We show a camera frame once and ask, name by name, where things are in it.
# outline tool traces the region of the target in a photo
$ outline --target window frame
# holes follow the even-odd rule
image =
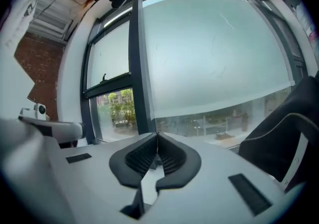
[[[91,101],[89,100],[92,98],[95,99],[99,95],[108,94],[114,91],[119,91],[127,88],[133,89],[133,97],[139,134],[146,132],[156,132],[156,122],[154,118],[144,33],[143,1],[146,0],[127,0],[127,2],[122,8],[118,10],[111,9],[101,19],[96,20],[96,23],[92,28],[88,41],[87,50],[85,52],[83,59],[81,76],[82,119],[85,123],[90,124],[89,126],[87,126],[89,127],[88,130],[90,130],[90,132],[88,132],[89,136],[87,138],[88,143],[96,144],[98,143],[96,139],[100,140],[99,138],[102,138],[98,118],[96,119],[96,117],[98,116],[97,113],[95,113],[95,107],[93,106],[94,104],[90,104],[89,102]],[[292,52],[289,49],[289,43],[287,42],[285,36],[283,35],[281,30],[277,26],[276,22],[274,21],[273,16],[275,16],[277,19],[280,19],[285,24],[287,23],[282,19],[280,14],[277,14],[277,10],[270,10],[263,3],[260,3],[262,1],[269,2],[268,0],[246,1],[248,1],[250,5],[263,18],[263,20],[275,36],[282,51],[282,55],[285,59],[289,79],[291,81],[295,81],[297,84],[301,80],[297,71],[297,66],[300,67],[304,65],[304,61],[303,59],[293,56]],[[116,20],[112,21],[110,25],[104,27],[105,23],[112,20],[113,18],[121,14],[123,11],[129,9],[130,7],[132,7],[132,10],[123,14]],[[114,30],[116,27],[122,25],[128,20],[130,20],[129,72],[114,77],[108,81],[101,82],[100,84],[89,89],[86,89],[91,45],[93,43],[96,43],[98,40],[102,39],[106,34],[112,32],[112,30]],[[294,58],[298,59],[299,65],[297,65]]]

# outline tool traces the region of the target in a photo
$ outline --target zipper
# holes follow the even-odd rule
[[[257,136],[257,137],[253,137],[253,138],[248,138],[248,139],[245,139],[244,141],[242,142],[246,142],[246,141],[252,141],[252,140],[257,140],[257,139],[260,139],[260,138],[263,138],[265,137],[266,135],[269,135],[272,131],[274,131],[287,117],[289,116],[296,116],[296,117],[299,117],[301,119],[303,119],[304,121],[306,121],[308,124],[310,124],[315,130],[317,130],[319,132],[319,127],[317,126],[316,123],[314,123],[311,119],[309,119],[307,116],[303,115],[303,114],[300,114],[300,113],[297,113],[297,112],[292,112],[292,113],[289,113],[287,114],[273,129],[271,129],[270,131],[268,131],[266,134],[263,134],[261,136]]]

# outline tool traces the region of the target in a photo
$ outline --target red brick wall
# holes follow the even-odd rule
[[[64,44],[27,33],[14,55],[35,82],[29,98],[46,106],[50,120],[58,120],[56,87],[64,47]]]

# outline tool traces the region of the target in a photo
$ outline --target large window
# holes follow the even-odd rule
[[[105,142],[163,131],[243,141],[307,74],[265,0],[134,0],[89,43],[84,99]]]

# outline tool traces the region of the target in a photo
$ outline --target potted plant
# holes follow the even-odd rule
[[[241,119],[241,131],[246,132],[248,130],[248,113],[244,113]]]

